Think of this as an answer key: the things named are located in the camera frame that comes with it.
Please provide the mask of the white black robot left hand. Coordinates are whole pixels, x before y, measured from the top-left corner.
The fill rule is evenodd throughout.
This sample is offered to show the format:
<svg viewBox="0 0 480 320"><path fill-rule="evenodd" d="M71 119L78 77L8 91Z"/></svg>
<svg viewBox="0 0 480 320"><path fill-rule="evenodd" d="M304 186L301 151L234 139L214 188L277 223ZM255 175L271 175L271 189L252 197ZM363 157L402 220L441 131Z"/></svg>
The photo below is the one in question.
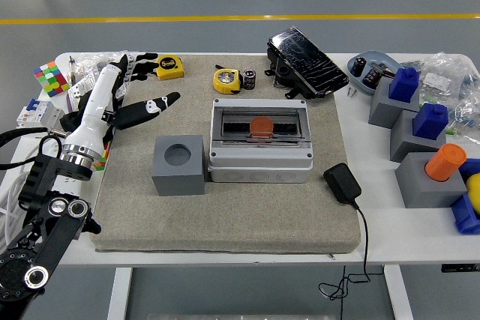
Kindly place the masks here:
<svg viewBox="0 0 480 320"><path fill-rule="evenodd" d="M181 95L174 91L156 99L144 100L122 106L122 97L117 95L126 84L134 64L152 60L151 53L124 53L101 70L97 82L80 112L79 125L65 138L61 157L74 157L98 161L104 149L104 137L109 128L124 130L146 123L172 106Z"/></svg>

